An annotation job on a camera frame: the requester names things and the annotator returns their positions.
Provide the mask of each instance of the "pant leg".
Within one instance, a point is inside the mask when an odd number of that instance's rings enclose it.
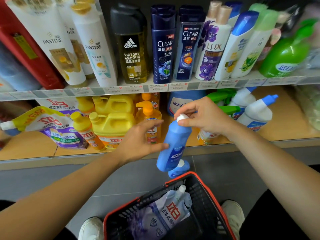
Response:
[[[320,172],[320,164],[311,165]],[[240,239],[309,239],[270,190],[255,203],[243,222]]]
[[[7,207],[13,205],[15,202],[8,200],[0,200],[0,211],[6,209]],[[63,228],[62,231],[54,238],[54,240],[67,239],[67,240],[77,240],[77,238],[68,230],[67,228]]]

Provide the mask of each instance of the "blue bottle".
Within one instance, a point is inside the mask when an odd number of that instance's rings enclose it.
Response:
[[[157,167],[162,172],[173,170],[179,164],[192,128],[180,126],[178,121],[187,118],[189,117],[182,113],[177,120],[169,125],[164,140],[164,143],[169,144],[169,148],[160,152],[157,160]]]
[[[182,105],[198,100],[206,96],[205,90],[171,92],[168,102],[168,114],[173,117]]]
[[[42,87],[1,42],[0,76],[17,91],[39,90]]]
[[[170,83],[172,78],[172,52],[176,17],[177,12],[175,10],[151,9],[154,84]]]
[[[176,177],[179,177],[180,175],[188,172],[190,169],[190,164],[188,161],[183,161],[180,159],[178,165],[171,171],[168,172],[169,177],[172,179],[175,179]]]
[[[236,24],[236,21],[240,15],[240,9],[242,7],[242,1],[226,1],[225,5],[232,8],[228,24],[231,26],[231,30]]]
[[[191,80],[193,60],[205,18],[206,14],[203,11],[182,12],[180,15],[181,24],[173,73],[173,79],[177,82]]]

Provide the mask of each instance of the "floor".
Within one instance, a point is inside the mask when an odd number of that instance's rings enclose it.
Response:
[[[320,146],[290,148],[286,151],[307,165],[320,164]],[[233,199],[245,215],[267,189],[240,152],[186,156],[195,171],[218,201]],[[63,165],[0,171],[0,199],[17,201],[83,165]],[[68,223],[78,236],[82,223],[91,216],[104,218],[108,212],[170,180],[159,171],[156,159],[132,162],[114,172]]]

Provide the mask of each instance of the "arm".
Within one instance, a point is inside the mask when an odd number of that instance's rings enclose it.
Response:
[[[118,148],[0,212],[0,236],[6,240],[53,239],[98,187],[118,168],[167,144],[150,145],[145,134],[163,120],[132,127]]]
[[[179,125],[222,134],[233,141],[274,196],[310,239],[320,236],[320,173],[224,114],[209,98],[193,101],[174,115]]]

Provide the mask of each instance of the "adidas logo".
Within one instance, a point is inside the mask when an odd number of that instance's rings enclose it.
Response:
[[[125,48],[136,48],[138,47],[138,45],[136,45],[134,43],[134,41],[130,38],[125,44],[124,44]]]

